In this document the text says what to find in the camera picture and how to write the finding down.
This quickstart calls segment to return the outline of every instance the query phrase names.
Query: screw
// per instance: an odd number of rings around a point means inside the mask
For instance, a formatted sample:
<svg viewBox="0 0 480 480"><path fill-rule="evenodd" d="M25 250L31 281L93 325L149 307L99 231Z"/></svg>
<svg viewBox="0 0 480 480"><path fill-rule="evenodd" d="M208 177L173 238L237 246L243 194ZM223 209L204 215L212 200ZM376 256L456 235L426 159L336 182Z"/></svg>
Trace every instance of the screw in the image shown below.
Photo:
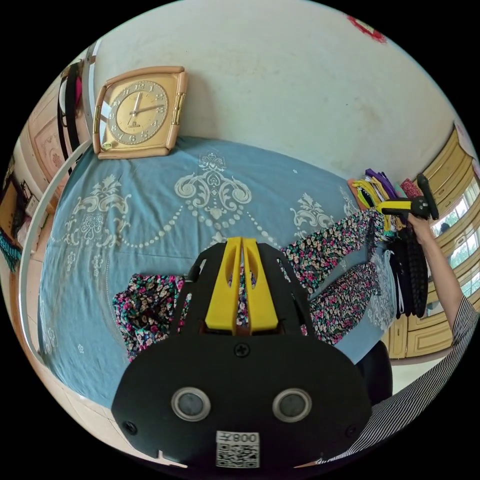
<svg viewBox="0 0 480 480"><path fill-rule="evenodd" d="M345 431L345 436L346 437L351 437L356 431L357 431L357 426L356 425L350 425Z"/></svg>
<svg viewBox="0 0 480 480"><path fill-rule="evenodd" d="M123 428L130 434L130 435L136 435L138 430L137 427L135 426L134 423L131 421L124 421L123 422Z"/></svg>
<svg viewBox="0 0 480 480"><path fill-rule="evenodd" d="M247 357L250 353L250 347L246 343L239 343L233 349L235 355L241 359Z"/></svg>

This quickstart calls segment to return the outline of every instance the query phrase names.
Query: floral clothing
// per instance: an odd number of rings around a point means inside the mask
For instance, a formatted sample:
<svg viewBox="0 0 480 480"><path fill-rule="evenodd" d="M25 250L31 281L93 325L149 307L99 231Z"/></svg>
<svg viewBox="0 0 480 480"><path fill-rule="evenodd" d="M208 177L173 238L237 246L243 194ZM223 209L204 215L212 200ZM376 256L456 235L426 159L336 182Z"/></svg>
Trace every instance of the floral clothing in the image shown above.
<svg viewBox="0 0 480 480"><path fill-rule="evenodd" d="M308 291L310 317L319 340L336 344L362 319L371 295L380 295L377 271L370 260L383 239L383 232L383 215L369 209L356 212L280 249L301 285ZM339 261L365 244L367 262L352 267L315 296ZM184 281L183 276L135 274L127 289L115 295L116 324L130 361L153 343L168 337ZM246 297L242 267L236 321L239 326L248 324ZM188 303L189 298L184 305L183 317ZM302 332L307 334L305 325Z"/></svg>

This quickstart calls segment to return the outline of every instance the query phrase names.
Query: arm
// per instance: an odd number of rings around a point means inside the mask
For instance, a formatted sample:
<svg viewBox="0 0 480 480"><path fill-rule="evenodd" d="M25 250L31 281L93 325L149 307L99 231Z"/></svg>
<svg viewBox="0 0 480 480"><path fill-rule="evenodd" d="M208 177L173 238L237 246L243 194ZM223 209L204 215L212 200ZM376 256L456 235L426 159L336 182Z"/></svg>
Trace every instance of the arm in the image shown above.
<svg viewBox="0 0 480 480"><path fill-rule="evenodd" d="M408 221L413 226L417 240L422 246L426 261L430 267L438 300L445 311L448 324L453 330L460 303L464 298L459 281L435 240L428 221L416 218L411 214L408 216Z"/></svg>
<svg viewBox="0 0 480 480"><path fill-rule="evenodd" d="M317 460L318 465L372 447L406 427L425 410L449 380L477 327L480 314L463 295L459 282L438 246L428 222L411 215L408 221L412 224L417 240L423 247L438 292L438 299L451 326L452 349L440 363L410 385L374 405L368 424L349 450L330 460Z"/></svg>

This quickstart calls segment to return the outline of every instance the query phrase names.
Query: bed frame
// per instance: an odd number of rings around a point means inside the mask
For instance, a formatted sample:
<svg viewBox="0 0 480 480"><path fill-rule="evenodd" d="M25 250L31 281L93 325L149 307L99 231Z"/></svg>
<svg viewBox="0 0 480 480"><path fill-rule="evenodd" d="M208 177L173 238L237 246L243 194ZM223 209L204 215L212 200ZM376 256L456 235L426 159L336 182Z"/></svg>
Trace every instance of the bed frame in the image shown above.
<svg viewBox="0 0 480 480"><path fill-rule="evenodd" d="M44 216L45 210L47 209L50 200L55 194L55 190L61 183L64 176L68 173L70 168L75 166L75 163L80 160L82 155L87 151L87 149L92 144L92 140L87 140L83 142L66 160L66 162L58 169L57 173L51 180L50 184L46 188L43 196L38 202L38 207L33 214L33 217L30 222L30 228L26 234L25 244L23 246L23 252L21 254L20 260L20 270L19 270L19 280L18 280L18 306L20 310L20 324L21 330L23 332L23 337L25 343L28 346L28 349L31 351L32 355L38 360L42 365L45 365L42 357L37 352L32 343L32 337L30 336L29 328L29 317L27 312L27 277L29 270L30 257L32 252L32 245L36 239L36 233Z"/></svg>
<svg viewBox="0 0 480 480"><path fill-rule="evenodd" d="M93 111L95 110L95 88L94 88L94 71L97 52L99 51L102 39L99 38L86 51L85 65L82 73L82 103L85 120L88 125L88 130L93 131ZM72 154L67 158L66 162L58 169L57 173L52 178L50 184L45 189L38 206L33 214L30 222L30 227L25 238L23 251L20 260L19 279L18 279L18 309L20 314L21 331L28 349L31 351L35 359L42 365L45 365L42 357L35 349L30 336L29 317L27 312L27 278L29 263L32 251L32 245L35 242L36 232L42 221L42 217L49 207L50 200L55 194L55 190L62 182L62 179L68 173L70 168L73 168L77 161L92 144L92 140L87 140L82 143Z"/></svg>

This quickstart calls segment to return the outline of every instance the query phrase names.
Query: qr code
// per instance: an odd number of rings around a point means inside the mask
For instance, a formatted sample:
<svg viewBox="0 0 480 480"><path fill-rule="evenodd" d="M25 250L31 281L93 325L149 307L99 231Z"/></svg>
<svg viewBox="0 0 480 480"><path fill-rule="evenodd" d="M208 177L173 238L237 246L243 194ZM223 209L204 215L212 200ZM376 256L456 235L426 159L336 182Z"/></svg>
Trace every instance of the qr code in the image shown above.
<svg viewBox="0 0 480 480"><path fill-rule="evenodd" d="M233 469L255 469L260 466L258 444L218 443L216 446L216 466Z"/></svg>

